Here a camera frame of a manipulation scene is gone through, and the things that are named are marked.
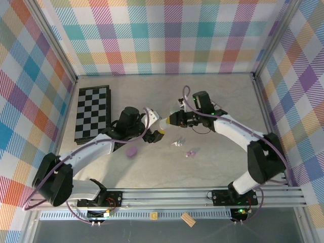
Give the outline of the black and white chessboard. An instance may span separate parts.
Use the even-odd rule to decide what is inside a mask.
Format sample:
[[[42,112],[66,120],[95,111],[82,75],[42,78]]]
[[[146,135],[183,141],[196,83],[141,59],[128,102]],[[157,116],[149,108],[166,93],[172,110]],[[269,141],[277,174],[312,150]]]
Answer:
[[[111,123],[111,89],[107,86],[81,88],[78,93],[74,142],[85,144]]]

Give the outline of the light wooden block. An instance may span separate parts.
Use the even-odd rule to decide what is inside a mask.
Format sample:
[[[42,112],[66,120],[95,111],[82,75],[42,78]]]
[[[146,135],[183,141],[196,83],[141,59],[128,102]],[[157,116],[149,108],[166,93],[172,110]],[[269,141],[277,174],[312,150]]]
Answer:
[[[193,227],[196,223],[196,221],[187,213],[183,213],[181,215],[181,219],[189,226],[189,227]]]

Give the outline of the black controller board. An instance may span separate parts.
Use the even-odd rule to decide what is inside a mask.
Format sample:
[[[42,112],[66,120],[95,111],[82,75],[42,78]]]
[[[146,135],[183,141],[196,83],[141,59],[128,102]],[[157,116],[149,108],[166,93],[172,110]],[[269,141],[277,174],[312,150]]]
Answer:
[[[114,210],[105,210],[105,211],[87,211],[88,218],[109,218],[114,215]]]
[[[234,223],[245,221],[249,216],[249,212],[247,208],[230,209],[230,212],[231,212],[230,220]]]

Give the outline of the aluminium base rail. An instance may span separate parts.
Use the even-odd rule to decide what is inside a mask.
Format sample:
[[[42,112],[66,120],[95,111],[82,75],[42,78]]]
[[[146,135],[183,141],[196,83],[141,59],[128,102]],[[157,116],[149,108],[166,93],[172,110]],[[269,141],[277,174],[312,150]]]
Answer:
[[[108,189],[108,191],[122,191],[123,199],[120,210],[175,210],[175,209],[203,209],[203,208],[293,208],[306,206],[306,200],[299,187],[282,185],[266,185],[256,190],[257,206],[213,206],[212,190],[226,190],[218,188],[135,188],[135,189]],[[64,209],[70,206],[73,209],[103,210],[102,207],[77,207],[81,199],[90,200],[90,195],[73,194],[67,202],[56,206]]]

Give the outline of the aluminium frame side rail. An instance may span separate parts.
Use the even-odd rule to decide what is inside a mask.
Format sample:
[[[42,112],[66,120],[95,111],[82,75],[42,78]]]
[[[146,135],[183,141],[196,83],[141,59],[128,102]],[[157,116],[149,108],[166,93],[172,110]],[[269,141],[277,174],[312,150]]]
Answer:
[[[259,78],[252,72],[251,73],[252,84],[259,102],[259,106],[263,115],[265,122],[265,127],[268,132],[274,132],[274,127],[272,125],[269,112],[266,106],[265,99],[262,96],[261,86]],[[304,243],[317,243],[316,237],[313,235],[312,225],[309,221],[308,211],[305,206],[303,207],[293,207],[295,218],[297,220],[298,228],[301,232],[302,239]]]
[[[71,93],[68,97],[68,105],[67,105],[67,108],[65,109],[63,121],[61,123],[61,130],[58,133],[58,141],[55,143],[54,148],[52,149],[52,151],[54,153],[58,153],[61,148],[64,132],[65,132],[67,122],[68,122],[68,116],[69,116],[69,113],[70,113],[70,110],[72,107],[72,102],[73,102],[75,90],[77,87],[77,82],[78,82],[78,80],[73,82]],[[34,209],[26,212],[26,218],[23,222],[23,230],[22,230],[22,233],[18,239],[18,243],[32,243],[33,242],[35,233],[36,233],[36,229],[37,229],[37,225],[39,223],[39,218],[40,218],[41,212],[42,212],[42,208],[34,208]]]

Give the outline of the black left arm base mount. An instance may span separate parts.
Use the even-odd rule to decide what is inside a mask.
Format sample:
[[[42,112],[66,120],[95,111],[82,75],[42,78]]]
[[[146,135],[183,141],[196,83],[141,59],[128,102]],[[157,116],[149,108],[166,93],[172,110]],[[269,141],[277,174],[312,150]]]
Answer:
[[[77,202],[77,207],[102,207],[116,208],[121,207],[123,199],[122,191],[105,191],[100,192],[94,200],[81,199]]]

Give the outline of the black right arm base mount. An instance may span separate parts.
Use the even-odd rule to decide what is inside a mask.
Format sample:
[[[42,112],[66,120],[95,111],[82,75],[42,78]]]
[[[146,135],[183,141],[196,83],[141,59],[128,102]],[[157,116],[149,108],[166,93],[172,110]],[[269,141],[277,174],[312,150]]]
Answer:
[[[213,206],[257,206],[256,192],[250,190],[243,195],[230,190],[212,190]]]

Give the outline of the aluminium frame post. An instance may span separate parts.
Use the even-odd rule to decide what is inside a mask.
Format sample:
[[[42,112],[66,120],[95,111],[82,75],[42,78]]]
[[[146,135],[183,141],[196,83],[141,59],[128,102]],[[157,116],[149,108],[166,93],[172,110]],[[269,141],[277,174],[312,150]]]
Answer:
[[[283,37],[283,34],[287,30],[302,1],[303,0],[290,0],[286,10],[282,14],[281,20],[274,29],[274,34],[272,35],[258,66],[256,67],[255,71],[252,72],[254,79],[257,79],[266,67],[271,55],[273,54],[276,46],[279,44],[281,38]]]
[[[26,4],[29,11],[31,12],[31,15],[34,17],[39,28],[43,32],[43,35],[45,36],[50,47],[53,49],[54,53],[56,54],[58,60],[62,63],[62,66],[66,71],[66,73],[68,74],[69,78],[76,84],[78,77],[72,65],[70,64],[65,52],[63,51],[63,48],[61,47],[58,39],[56,38],[50,24],[48,23],[43,11],[38,5],[37,0],[23,0],[23,1]]]

